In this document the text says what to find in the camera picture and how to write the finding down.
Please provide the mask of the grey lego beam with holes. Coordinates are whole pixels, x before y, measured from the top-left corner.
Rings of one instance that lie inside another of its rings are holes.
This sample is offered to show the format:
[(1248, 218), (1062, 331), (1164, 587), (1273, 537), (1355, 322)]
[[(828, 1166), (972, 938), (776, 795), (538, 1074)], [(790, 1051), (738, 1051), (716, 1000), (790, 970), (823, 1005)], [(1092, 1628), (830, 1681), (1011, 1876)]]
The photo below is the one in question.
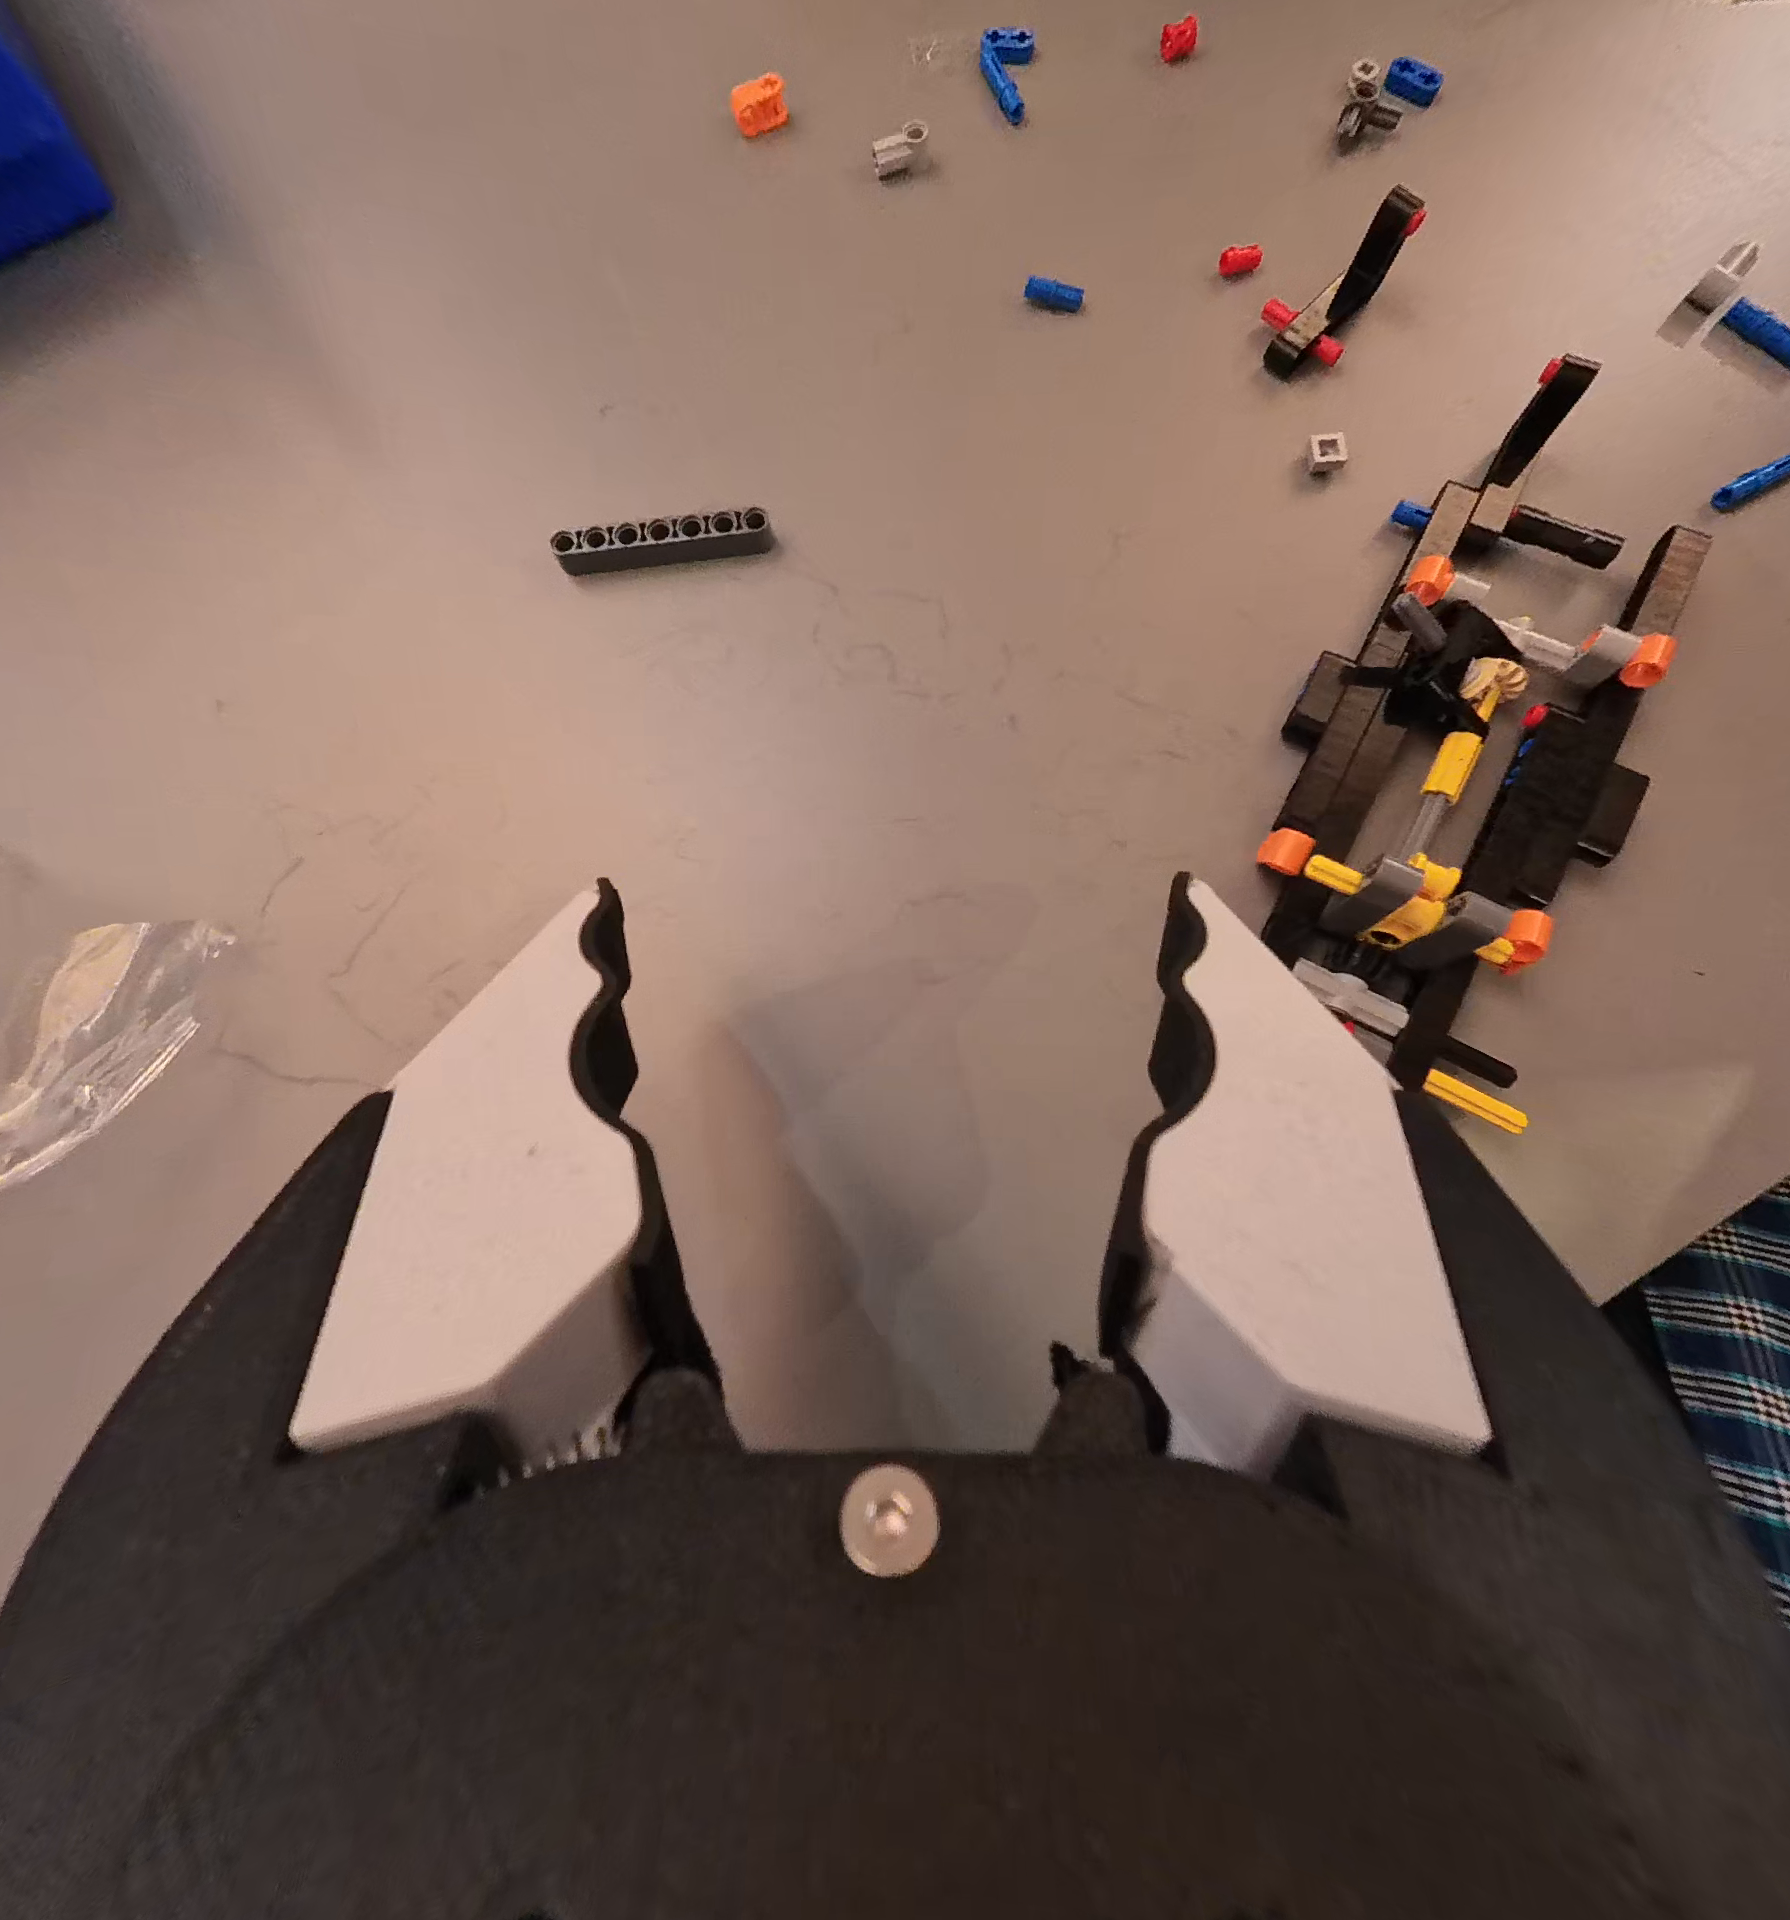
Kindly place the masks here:
[(569, 577), (763, 556), (776, 547), (762, 508), (597, 521), (559, 530), (548, 550)]

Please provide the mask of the light grey lego axle connector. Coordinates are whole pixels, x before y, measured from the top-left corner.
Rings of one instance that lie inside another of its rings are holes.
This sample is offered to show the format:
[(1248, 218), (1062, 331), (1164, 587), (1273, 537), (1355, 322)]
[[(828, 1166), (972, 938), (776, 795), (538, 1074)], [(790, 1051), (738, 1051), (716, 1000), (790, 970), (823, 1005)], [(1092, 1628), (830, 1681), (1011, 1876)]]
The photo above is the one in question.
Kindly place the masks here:
[(1757, 238), (1747, 237), (1728, 245), (1666, 313), (1659, 326), (1659, 338), (1675, 348), (1701, 340), (1743, 297), (1759, 258)]

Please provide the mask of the clear plastic bag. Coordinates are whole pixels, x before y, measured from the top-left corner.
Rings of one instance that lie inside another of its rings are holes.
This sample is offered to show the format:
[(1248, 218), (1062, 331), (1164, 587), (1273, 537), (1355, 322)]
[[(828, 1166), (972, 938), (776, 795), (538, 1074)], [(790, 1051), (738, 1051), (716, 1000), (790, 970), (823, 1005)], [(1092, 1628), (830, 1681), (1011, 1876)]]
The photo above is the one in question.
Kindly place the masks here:
[(0, 1193), (97, 1137), (204, 1024), (236, 934), (204, 919), (96, 919), (0, 847)]

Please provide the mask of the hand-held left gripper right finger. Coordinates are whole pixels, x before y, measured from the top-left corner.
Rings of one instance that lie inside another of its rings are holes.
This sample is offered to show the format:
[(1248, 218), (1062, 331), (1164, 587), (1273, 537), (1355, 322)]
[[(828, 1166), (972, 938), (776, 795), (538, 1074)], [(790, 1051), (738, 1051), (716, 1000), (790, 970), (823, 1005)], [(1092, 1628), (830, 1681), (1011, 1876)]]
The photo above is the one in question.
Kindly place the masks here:
[(1173, 877), (1097, 1368), (1137, 1444), (1253, 1477), (1324, 1419), (1478, 1456), (1492, 1421), (1389, 1070), (1199, 877)]

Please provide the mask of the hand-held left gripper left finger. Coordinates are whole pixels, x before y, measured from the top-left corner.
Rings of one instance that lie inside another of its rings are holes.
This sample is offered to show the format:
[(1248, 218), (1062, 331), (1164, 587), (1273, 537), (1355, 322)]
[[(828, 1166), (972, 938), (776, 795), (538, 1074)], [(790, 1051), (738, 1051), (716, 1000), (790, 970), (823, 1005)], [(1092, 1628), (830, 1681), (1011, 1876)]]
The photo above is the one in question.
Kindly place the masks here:
[(526, 1457), (721, 1371), (692, 1304), (637, 1057), (618, 891), (561, 908), (395, 1076), (289, 1438), (328, 1453), (452, 1414)]

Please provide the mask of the person's plaid shirt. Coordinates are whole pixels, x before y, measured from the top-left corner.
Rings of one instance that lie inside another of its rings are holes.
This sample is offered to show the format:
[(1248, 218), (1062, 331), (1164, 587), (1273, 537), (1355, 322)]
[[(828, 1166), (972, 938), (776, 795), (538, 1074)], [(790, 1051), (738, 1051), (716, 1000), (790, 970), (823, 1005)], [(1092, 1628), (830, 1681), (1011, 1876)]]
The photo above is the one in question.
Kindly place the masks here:
[(1790, 1176), (1641, 1285), (1673, 1394), (1790, 1628)]

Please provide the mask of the black bent lego liftarm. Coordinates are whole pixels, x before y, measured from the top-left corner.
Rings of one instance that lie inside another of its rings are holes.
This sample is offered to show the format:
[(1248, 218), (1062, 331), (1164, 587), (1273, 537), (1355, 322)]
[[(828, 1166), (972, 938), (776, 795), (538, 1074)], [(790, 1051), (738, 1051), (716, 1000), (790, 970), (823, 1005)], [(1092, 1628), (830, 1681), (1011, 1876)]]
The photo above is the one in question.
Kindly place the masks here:
[(1428, 204), (1419, 194), (1405, 183), (1393, 186), (1347, 267), (1312, 300), (1293, 307), (1287, 300), (1269, 299), (1263, 307), (1263, 323), (1269, 328), (1263, 352), (1264, 371), (1291, 380), (1308, 365), (1326, 368), (1338, 365), (1345, 352), (1342, 328), (1374, 300), (1426, 217)]

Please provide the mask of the black lego car chassis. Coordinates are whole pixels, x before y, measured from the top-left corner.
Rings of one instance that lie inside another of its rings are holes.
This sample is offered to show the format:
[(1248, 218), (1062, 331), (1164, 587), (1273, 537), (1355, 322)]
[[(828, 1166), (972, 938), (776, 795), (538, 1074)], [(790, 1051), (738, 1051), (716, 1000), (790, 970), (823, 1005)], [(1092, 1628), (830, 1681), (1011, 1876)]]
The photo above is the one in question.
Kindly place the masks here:
[(1525, 501), (1538, 453), (1601, 367), (1542, 371), (1474, 485), (1406, 508), (1409, 563), (1360, 647), (1324, 652), (1286, 719), (1301, 764), (1256, 851), (1275, 882), (1264, 944), (1393, 1080), (1507, 1135), (1513, 1067), (1456, 1036), (1484, 975), (1530, 971), (1556, 943), (1577, 863), (1627, 843), (1651, 782), (1624, 749), (1669, 674), (1711, 536), (1663, 531), (1617, 621), (1569, 644), (1489, 609), (1501, 545), (1605, 568), (1619, 536)]

